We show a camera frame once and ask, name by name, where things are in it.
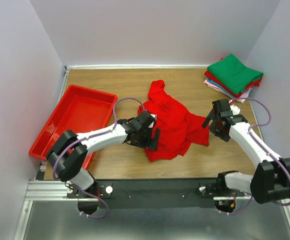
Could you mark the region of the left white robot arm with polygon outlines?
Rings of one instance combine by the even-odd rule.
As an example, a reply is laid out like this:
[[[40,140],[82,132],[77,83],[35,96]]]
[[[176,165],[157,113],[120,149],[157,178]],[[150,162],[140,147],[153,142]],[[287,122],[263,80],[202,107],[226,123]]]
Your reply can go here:
[[[97,182],[83,168],[85,158],[101,149],[117,144],[128,144],[156,151],[160,129],[155,131],[157,115],[144,110],[136,117],[120,119],[109,127],[96,131],[75,134],[65,131],[46,155],[57,179],[70,182],[82,196],[89,198],[96,193]]]

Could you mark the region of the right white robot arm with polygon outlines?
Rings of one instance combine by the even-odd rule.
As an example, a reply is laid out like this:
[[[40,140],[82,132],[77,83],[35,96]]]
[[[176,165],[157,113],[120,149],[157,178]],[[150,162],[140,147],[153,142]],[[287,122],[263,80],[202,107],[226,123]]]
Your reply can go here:
[[[235,170],[219,173],[215,183],[219,195],[236,190],[250,195],[259,204],[290,206],[290,158],[281,157],[266,145],[232,101],[213,101],[202,127],[209,128],[225,142],[234,140],[255,166],[252,175]]]

